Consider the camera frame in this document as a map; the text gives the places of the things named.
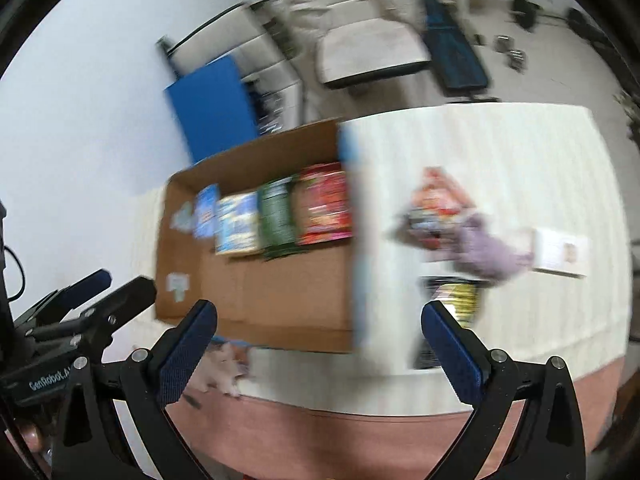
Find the person's left hand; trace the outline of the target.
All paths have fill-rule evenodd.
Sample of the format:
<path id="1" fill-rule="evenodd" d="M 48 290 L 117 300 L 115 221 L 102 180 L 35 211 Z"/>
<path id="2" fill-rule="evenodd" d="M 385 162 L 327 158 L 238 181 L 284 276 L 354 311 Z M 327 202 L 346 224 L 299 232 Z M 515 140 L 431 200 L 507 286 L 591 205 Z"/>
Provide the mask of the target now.
<path id="1" fill-rule="evenodd" d="M 29 452 L 42 454 L 46 448 L 46 438 L 35 424 L 25 424 L 20 427 L 21 436 L 25 441 Z"/>

